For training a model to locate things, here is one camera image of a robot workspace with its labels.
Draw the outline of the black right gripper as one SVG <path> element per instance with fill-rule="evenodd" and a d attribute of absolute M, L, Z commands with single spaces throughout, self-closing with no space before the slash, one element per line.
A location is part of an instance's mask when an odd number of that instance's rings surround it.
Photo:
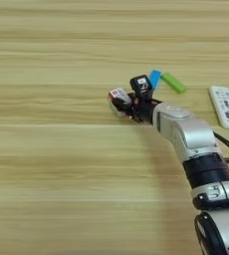
<path fill-rule="evenodd" d="M 135 93 L 130 93 L 129 97 L 113 98 L 112 103 L 117 106 L 120 117 L 127 117 L 137 123 L 152 124 L 153 110 L 161 104 L 161 101 L 156 99 L 140 100 Z"/>

